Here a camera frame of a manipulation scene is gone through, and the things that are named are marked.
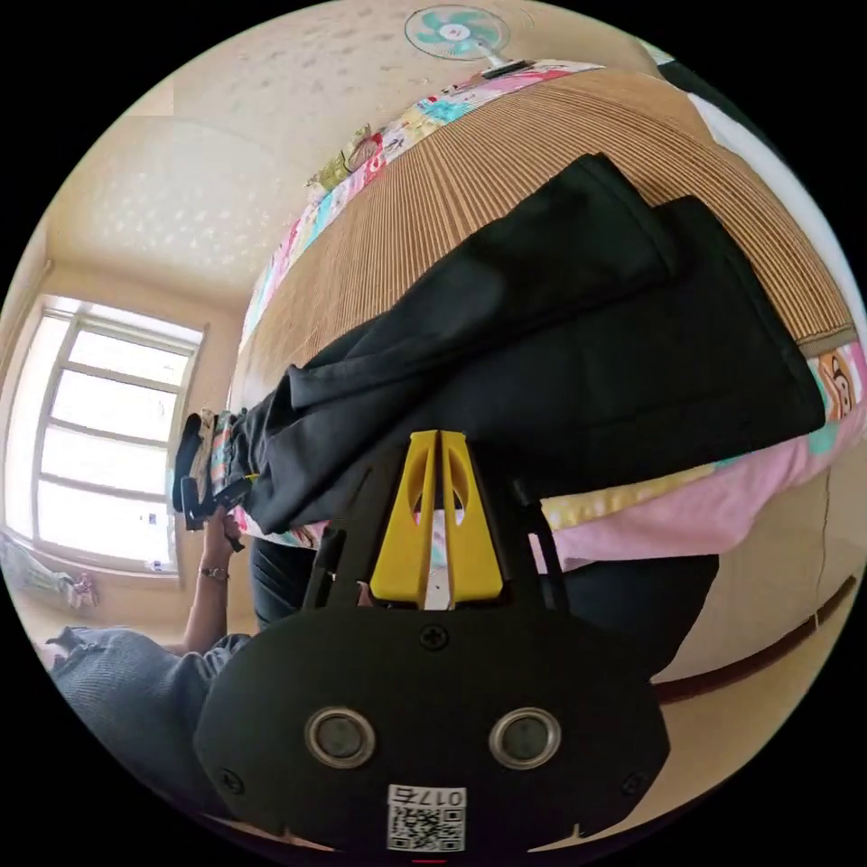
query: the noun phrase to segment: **fan blade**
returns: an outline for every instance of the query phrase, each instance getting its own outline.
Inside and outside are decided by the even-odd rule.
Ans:
[[[473,39],[479,39],[484,42],[489,48],[496,48],[499,42],[499,33],[496,30],[489,30],[487,27],[471,27]]]
[[[414,38],[416,42],[424,42],[426,45],[439,45],[443,41],[439,33],[417,33]]]
[[[458,42],[454,46],[455,56],[460,54],[469,54],[470,51],[477,51],[479,49],[479,45],[472,39],[464,39]]]
[[[449,24],[472,24],[480,18],[487,18],[488,14],[484,12],[456,12],[454,15],[449,15]]]
[[[445,21],[440,19],[436,12],[426,12],[422,15],[422,23],[425,27],[430,27],[431,30],[439,30],[445,26]]]

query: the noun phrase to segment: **screw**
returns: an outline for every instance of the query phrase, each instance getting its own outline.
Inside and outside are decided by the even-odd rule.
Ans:
[[[647,784],[648,775],[637,770],[634,774],[629,774],[629,776],[623,780],[623,785],[620,787],[620,791],[626,797],[634,797],[641,792]]]
[[[449,633],[442,626],[425,626],[418,636],[425,650],[442,650],[449,643]]]
[[[235,771],[223,768],[219,773],[219,781],[223,788],[231,792],[232,795],[244,794],[244,783]]]

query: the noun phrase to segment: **clothing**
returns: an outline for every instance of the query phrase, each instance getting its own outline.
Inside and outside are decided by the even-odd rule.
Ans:
[[[689,470],[822,426],[750,264],[693,197],[650,208],[583,157],[234,425],[263,533],[328,520],[381,448],[464,432],[532,499]]]
[[[250,542],[250,587],[259,629],[299,611],[316,552],[265,539]]]
[[[192,738],[210,685],[247,636],[177,657],[130,629],[65,629],[69,655],[51,679],[115,759],[179,806],[231,818],[202,770]]]
[[[818,358],[808,359],[807,365],[813,373],[825,404],[824,427],[807,436],[788,440],[762,452],[752,452],[750,455],[741,455],[726,461],[705,464],[702,467],[694,467],[691,470],[665,476],[662,479],[650,479],[618,488],[545,499],[542,501],[542,510],[551,528],[555,531],[555,536],[558,539],[558,550],[561,552],[563,550],[570,551],[571,553],[566,558],[568,560],[606,560],[612,558],[631,560],[650,556],[720,554],[736,545],[743,539],[759,510],[767,501],[764,496],[755,496],[757,493],[767,490],[776,494],[786,487],[808,481],[813,475],[824,470],[837,454],[859,438],[858,423],[852,419],[852,413],[853,410],[862,412],[861,404],[865,399],[865,394],[867,394],[865,391],[867,389],[867,362],[865,362],[861,344],[856,340]],[[228,457],[225,446],[228,445],[228,430],[233,424],[232,419],[232,416],[221,413],[217,421],[219,434],[214,438],[211,461],[211,480],[214,490],[220,490],[226,484]],[[748,479],[755,478],[753,474],[757,471],[756,467],[760,467],[765,460],[764,452],[772,452],[775,461],[794,461],[792,466],[798,467],[797,473],[791,472],[782,476],[779,473],[772,473],[776,480],[775,484],[782,486],[776,488],[762,486],[757,489],[753,484],[747,482],[738,489],[736,484],[732,486],[731,476],[727,478],[724,483],[728,485],[727,490],[734,491],[737,500],[739,500],[734,513],[737,520],[733,524],[727,524],[723,519],[723,514],[714,513],[713,508],[708,508],[710,503],[719,501],[718,498],[714,497],[713,492],[718,490],[720,485],[723,485],[723,483],[717,485],[709,477],[722,469],[730,470],[734,463],[752,458],[749,461],[749,466],[744,466],[741,471]],[[807,458],[806,463],[803,463],[803,457]],[[701,490],[709,497],[702,503],[703,508],[698,511],[695,511],[692,506],[686,512],[680,511],[686,503],[686,498],[665,500],[658,505],[651,504],[652,500],[663,499],[668,494],[696,481],[701,481],[702,484],[695,490],[691,489],[691,495],[697,497],[698,490]],[[734,504],[730,500],[727,501],[734,508]],[[678,505],[671,508],[669,503],[673,505],[675,502]],[[588,521],[598,522],[601,518],[613,517],[636,506],[642,506],[642,508],[637,513],[630,513],[628,520],[611,522],[610,524],[606,522],[603,525],[597,523],[594,528],[574,535],[573,541],[569,543],[566,543],[565,537],[559,537],[559,533],[562,531]],[[641,534],[641,539],[637,540],[630,528],[638,514],[642,512],[647,513],[639,523],[644,532]],[[235,510],[234,517],[246,535],[263,537],[255,522],[242,508]],[[327,522],[321,521],[306,527],[297,527],[283,534],[272,534],[268,538],[280,545],[315,548],[319,546],[326,526]],[[432,570],[445,565],[446,562],[443,527],[443,513],[437,510],[433,515]],[[653,536],[652,549],[655,553],[638,553],[650,550],[643,545],[647,544],[651,533]],[[577,542],[579,538],[582,540],[579,548],[581,545],[589,543],[594,550],[599,551],[607,548],[613,554],[587,554],[584,557],[576,557],[573,555],[575,549],[573,543]],[[597,539],[602,548],[596,547]],[[701,545],[709,545],[710,547],[693,549],[692,543],[698,539],[701,539]]]
[[[203,440],[200,435],[202,428],[201,415],[193,413],[187,416],[181,431],[181,439],[178,442],[178,450],[175,453],[172,471],[172,507],[179,514],[183,514],[181,501],[181,479],[191,474],[192,465],[196,456],[203,451]]]

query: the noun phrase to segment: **black pants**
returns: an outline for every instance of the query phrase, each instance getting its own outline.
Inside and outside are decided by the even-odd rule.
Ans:
[[[253,604],[260,629],[303,604],[316,554],[255,539],[250,546]],[[719,557],[594,563],[565,574],[572,614],[638,646],[648,677],[672,659],[704,606]]]

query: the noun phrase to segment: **window frame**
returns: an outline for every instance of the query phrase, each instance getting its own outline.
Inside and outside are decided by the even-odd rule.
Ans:
[[[102,316],[95,316],[91,313],[92,304],[81,303],[75,312],[64,312],[50,307],[48,304],[42,306],[39,310],[39,319],[33,329],[33,333],[29,335],[29,343],[27,351],[24,353],[24,358],[27,358],[33,346],[36,332],[39,325],[45,319],[57,319],[68,322],[68,328],[61,347],[51,366],[51,374],[48,379],[48,384],[45,389],[45,394],[42,396],[42,404],[40,407],[39,420],[36,427],[36,442],[33,450],[33,466],[31,467],[31,489],[30,509],[33,523],[33,534],[31,537],[24,536],[11,527],[4,527],[4,532],[11,538],[15,539],[22,545],[31,548],[33,551],[43,553],[51,557],[56,557],[61,560],[74,563],[84,567],[93,567],[100,570],[115,573],[130,573],[141,576],[163,576],[167,578],[177,577],[178,575],[178,548],[176,537],[176,521],[172,520],[172,457],[173,452],[181,435],[181,427],[186,413],[187,398],[190,389],[190,383],[197,367],[201,344],[204,340],[204,331],[199,331],[199,342],[191,340],[182,340],[179,338],[165,336],[155,331],[149,331],[134,325],[129,325],[121,322],[112,322],[110,319]],[[112,338],[114,340],[122,340],[127,343],[134,343],[139,346],[145,346],[151,349],[170,351],[175,354],[186,357],[186,365],[183,371],[183,377],[180,385],[174,386],[167,383],[158,382],[142,377],[131,376],[128,374],[118,373],[105,368],[91,367],[89,365],[80,364],[70,360],[75,341],[82,332],[95,333],[103,337]],[[61,375],[64,370],[69,370],[75,373],[81,373],[87,376],[92,376],[101,379],[131,385],[151,388],[153,390],[162,391],[166,394],[176,395],[174,410],[172,413],[172,421],[169,428],[168,439],[165,442],[157,440],[149,440],[143,437],[127,436],[120,433],[108,433],[99,431],[95,428],[89,428],[84,425],[72,424],[70,422],[56,419],[51,415],[51,410],[57,397],[58,388],[60,387]],[[14,384],[14,392],[12,394],[12,404],[18,397],[19,381],[16,378]],[[10,418],[7,420],[6,437],[8,438],[8,425],[11,423]],[[42,471],[42,454],[45,445],[45,434],[50,426],[57,427],[61,430],[71,431],[73,433],[97,436],[101,439],[108,439],[118,443],[132,443],[149,447],[165,449],[166,464],[164,489],[162,494],[145,493],[134,490],[124,490],[110,488],[108,486],[91,484],[64,477],[58,477],[50,473]],[[168,550],[170,562],[161,564],[159,568],[149,567],[147,564],[142,564],[138,560],[130,560],[121,557],[113,557],[106,555],[94,554],[89,551],[84,551],[78,548],[68,547],[66,545],[57,545],[40,535],[39,529],[39,482],[46,481],[49,483],[59,484],[64,488],[71,490],[89,491],[98,494],[107,494],[111,497],[120,499],[135,499],[139,502],[152,502],[155,505],[162,506],[167,509],[169,520],[167,522],[166,532],[168,534]]]

